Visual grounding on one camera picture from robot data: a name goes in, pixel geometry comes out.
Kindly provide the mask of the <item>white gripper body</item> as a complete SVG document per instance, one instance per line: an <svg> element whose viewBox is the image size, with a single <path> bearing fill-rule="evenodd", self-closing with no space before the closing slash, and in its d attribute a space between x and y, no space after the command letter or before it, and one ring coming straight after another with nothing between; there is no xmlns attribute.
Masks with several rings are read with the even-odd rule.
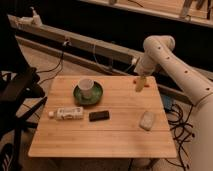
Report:
<svg viewBox="0 0 213 171"><path fill-rule="evenodd" d="M139 76L147 77L150 76L156 68L157 63L147 54L141 57L134 69L134 72Z"/></svg>

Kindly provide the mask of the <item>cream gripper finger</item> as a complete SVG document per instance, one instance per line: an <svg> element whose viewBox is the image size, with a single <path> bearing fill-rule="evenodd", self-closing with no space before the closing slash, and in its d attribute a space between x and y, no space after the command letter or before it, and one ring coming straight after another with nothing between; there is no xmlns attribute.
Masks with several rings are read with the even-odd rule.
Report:
<svg viewBox="0 0 213 171"><path fill-rule="evenodd" d="M135 87L135 91L136 92L140 92L143 90L144 86L146 84L146 78L145 77L138 77L136 79L136 87Z"/></svg>

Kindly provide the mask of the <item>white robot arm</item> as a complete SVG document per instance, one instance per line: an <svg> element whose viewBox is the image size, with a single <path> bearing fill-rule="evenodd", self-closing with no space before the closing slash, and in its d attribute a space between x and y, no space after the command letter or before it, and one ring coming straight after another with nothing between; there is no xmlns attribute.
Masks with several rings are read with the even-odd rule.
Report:
<svg viewBox="0 0 213 171"><path fill-rule="evenodd" d="M213 82L177 58L172 36L149 36L144 56L136 64L140 77L150 76L159 64L196 107L195 140L190 147L190 171L213 171Z"/></svg>

